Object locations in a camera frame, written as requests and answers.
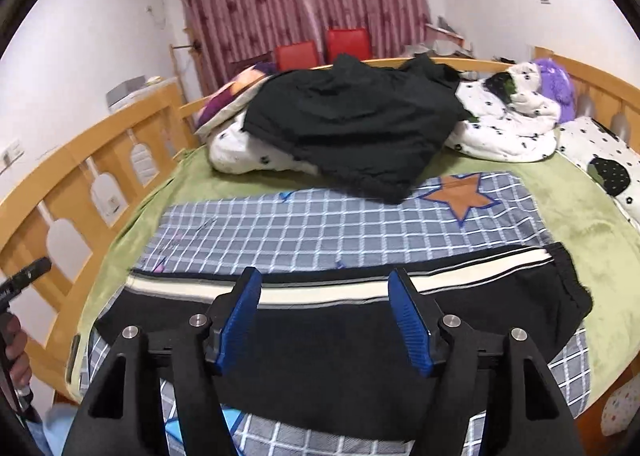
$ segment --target star pattern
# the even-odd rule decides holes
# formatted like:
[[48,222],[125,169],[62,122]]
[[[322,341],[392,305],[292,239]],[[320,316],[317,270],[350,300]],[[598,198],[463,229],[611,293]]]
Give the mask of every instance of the star pattern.
[[423,200],[443,203],[462,226],[471,209],[488,209],[500,204],[480,192],[480,178],[482,173],[465,176],[443,176],[440,178],[440,188],[421,195]]

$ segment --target bed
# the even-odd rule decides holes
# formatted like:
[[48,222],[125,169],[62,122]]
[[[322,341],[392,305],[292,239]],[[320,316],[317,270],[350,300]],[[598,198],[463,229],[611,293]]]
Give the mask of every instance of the bed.
[[[594,67],[536,48],[571,75],[577,95],[589,93],[604,125],[623,112],[632,129],[630,146],[640,151],[640,90]],[[372,66],[398,67],[406,59],[374,59]],[[436,59],[461,71],[492,74],[509,65],[470,59]],[[212,176],[191,131],[191,115],[204,101],[182,106],[177,84],[88,129],[44,160],[0,205],[4,227],[0,268],[11,274],[47,254],[52,223],[69,221],[88,248],[78,269],[54,266],[36,291],[58,313],[46,344],[29,340],[34,374],[72,400],[81,398],[79,372],[89,331],[100,310],[126,279],[167,205],[204,199],[291,191],[318,185],[302,174],[256,172]],[[142,143],[155,163],[153,176],[136,174],[132,144]],[[509,164],[440,154],[424,178],[478,171],[512,171],[532,192],[557,241],[572,253],[594,309],[585,319],[589,346],[588,404],[606,391],[640,350],[640,236],[613,201],[560,155],[537,163]],[[117,182],[124,205],[105,221],[92,201],[96,174]]]

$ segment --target purple plush toy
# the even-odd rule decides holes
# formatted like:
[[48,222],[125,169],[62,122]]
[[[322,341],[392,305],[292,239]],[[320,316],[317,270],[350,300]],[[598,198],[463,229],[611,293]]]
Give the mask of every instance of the purple plush toy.
[[548,99],[556,101],[560,107],[559,123],[575,119],[574,84],[566,70],[553,59],[536,59],[540,68],[542,88],[540,92]]

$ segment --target wooden headboard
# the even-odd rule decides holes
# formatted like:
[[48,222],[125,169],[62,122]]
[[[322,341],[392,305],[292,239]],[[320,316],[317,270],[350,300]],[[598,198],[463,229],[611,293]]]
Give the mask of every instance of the wooden headboard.
[[[640,150],[640,90],[606,72],[543,48],[536,49],[536,57],[552,57],[562,64],[574,79],[577,93],[590,93],[603,124],[609,125],[612,116],[623,111],[632,130],[631,145]],[[396,68],[404,61],[406,58],[366,62]],[[510,66],[474,59],[435,61],[457,70],[487,74],[502,72]],[[209,98],[181,106],[176,84],[159,88],[60,147],[0,203],[0,269],[5,274],[13,274],[33,259],[47,255],[47,233],[52,220],[68,220],[90,249],[73,280],[54,267],[34,284],[57,316],[46,344],[30,339],[27,350],[34,374],[58,392],[69,396],[65,367],[72,339],[111,241],[142,199],[167,179],[177,162],[174,153],[199,144],[191,132],[191,115]],[[158,167],[156,176],[146,184],[140,182],[132,168],[134,141],[146,144]],[[110,173],[126,199],[126,208],[110,224],[102,218],[90,195],[96,172]]]

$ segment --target red chair backrest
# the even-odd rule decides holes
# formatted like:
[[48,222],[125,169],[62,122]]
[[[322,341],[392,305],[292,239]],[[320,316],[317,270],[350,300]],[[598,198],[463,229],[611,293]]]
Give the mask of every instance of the red chair backrest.
[[318,49],[313,41],[276,46],[278,70],[303,70],[320,66]]
[[326,33],[327,61],[332,64],[338,54],[349,54],[364,61],[371,59],[371,40],[367,29],[333,29]]

